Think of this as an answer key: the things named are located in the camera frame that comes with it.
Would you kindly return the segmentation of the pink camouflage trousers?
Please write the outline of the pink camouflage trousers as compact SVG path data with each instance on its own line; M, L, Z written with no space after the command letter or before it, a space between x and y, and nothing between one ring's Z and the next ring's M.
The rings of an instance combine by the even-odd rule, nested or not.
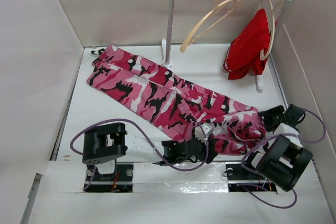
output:
M216 154L243 155L266 134L255 107L182 79L142 56L109 45L93 62L87 84L157 127L177 142L209 124Z

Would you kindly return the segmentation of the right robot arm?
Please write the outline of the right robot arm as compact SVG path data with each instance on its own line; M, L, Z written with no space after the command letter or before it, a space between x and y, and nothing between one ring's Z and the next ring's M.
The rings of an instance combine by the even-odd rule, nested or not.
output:
M299 135L296 126L305 118L305 111L293 104L287 109L279 105L259 115L266 131L277 137L248 156L243 173L250 179L261 175L283 191L290 191L312 160L312 153L294 142Z

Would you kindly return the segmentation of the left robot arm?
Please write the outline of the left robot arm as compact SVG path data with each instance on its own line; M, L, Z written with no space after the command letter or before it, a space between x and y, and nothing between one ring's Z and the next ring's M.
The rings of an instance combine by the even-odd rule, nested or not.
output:
M82 162L87 166L95 166L105 180L112 180L117 175L117 167L111 164L127 154L144 159L152 164L169 166L183 172L197 169L178 168L183 162L209 164L218 155L215 140L211 138L213 127L199 124L192 130L192 138L188 141L162 141L155 145L149 137L139 130L143 137L127 133L125 124L111 123L94 127L84 133Z

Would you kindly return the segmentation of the wooden hanger with red garment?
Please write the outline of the wooden hanger with red garment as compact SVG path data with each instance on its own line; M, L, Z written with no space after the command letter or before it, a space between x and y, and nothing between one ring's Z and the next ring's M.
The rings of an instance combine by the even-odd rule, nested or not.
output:
M261 61L265 61L267 60L267 58L269 57L270 53L271 53L271 49L273 46L273 42L274 42L274 37L275 37L275 16L274 16L274 9L276 9L277 7L282 7L283 4L285 3L286 0L278 0L277 3L275 4L275 6L273 6L272 1L271 0L261 0L261 2L259 3L258 8L261 9L261 7L263 7L263 4L265 4L266 6L266 21L268 23L268 30L269 30L269 44L268 44L268 48L267 50L262 49L260 51L260 60Z

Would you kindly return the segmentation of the silver tape strip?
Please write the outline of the silver tape strip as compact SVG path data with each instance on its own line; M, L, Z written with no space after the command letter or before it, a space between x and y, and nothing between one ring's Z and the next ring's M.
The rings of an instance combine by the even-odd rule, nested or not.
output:
M225 171L226 166L221 162L204 164L191 172L152 163L135 163L132 187L134 193L227 193Z

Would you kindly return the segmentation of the red garment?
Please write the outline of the red garment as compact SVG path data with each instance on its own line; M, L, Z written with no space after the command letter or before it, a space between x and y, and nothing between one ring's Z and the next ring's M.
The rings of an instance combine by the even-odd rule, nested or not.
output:
M230 45L223 68L228 72L229 80L245 77L250 71L261 75L266 61L260 59L260 52L267 52L270 34L265 10L258 10L240 35Z

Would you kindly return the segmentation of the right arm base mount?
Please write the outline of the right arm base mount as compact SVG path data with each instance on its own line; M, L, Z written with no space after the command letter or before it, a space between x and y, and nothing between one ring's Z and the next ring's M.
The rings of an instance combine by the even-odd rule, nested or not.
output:
M242 168L240 162L225 163L222 176L227 179L228 191L233 192L277 192L276 185L266 178Z

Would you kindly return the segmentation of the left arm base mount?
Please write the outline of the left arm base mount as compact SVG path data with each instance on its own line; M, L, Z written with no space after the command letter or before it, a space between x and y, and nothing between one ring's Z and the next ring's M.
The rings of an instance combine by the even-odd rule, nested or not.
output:
M87 193L132 193L134 163L117 162L112 174L100 174L87 166L83 190Z

